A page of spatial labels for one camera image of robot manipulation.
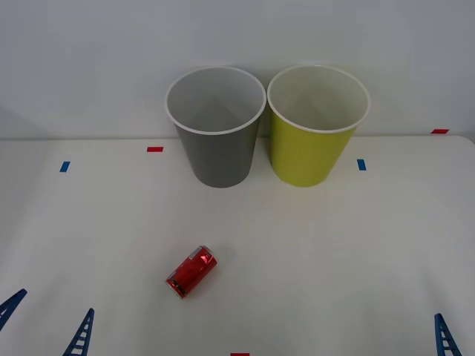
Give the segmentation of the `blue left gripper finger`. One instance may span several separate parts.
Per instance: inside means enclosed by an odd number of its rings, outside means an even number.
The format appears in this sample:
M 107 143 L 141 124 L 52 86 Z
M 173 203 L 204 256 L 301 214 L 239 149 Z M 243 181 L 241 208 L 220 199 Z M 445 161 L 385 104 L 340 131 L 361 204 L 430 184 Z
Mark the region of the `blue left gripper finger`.
M 20 302 L 24 299 L 26 294 L 27 294 L 27 291 L 25 289 L 21 289 L 1 304 L 0 323 L 6 323 L 10 319 L 12 313 L 16 310 L 16 308 L 18 307 Z
M 73 336 L 63 356 L 87 356 L 94 323 L 94 309 L 90 308 Z

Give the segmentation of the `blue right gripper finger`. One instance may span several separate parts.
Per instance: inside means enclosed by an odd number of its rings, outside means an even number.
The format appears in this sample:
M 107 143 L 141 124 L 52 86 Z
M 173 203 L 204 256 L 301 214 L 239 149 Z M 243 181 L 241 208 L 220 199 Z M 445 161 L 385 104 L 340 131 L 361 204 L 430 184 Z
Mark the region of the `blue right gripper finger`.
M 436 338 L 436 352 L 438 356 L 462 356 L 443 316 L 438 313 L 434 315 L 434 327 Z

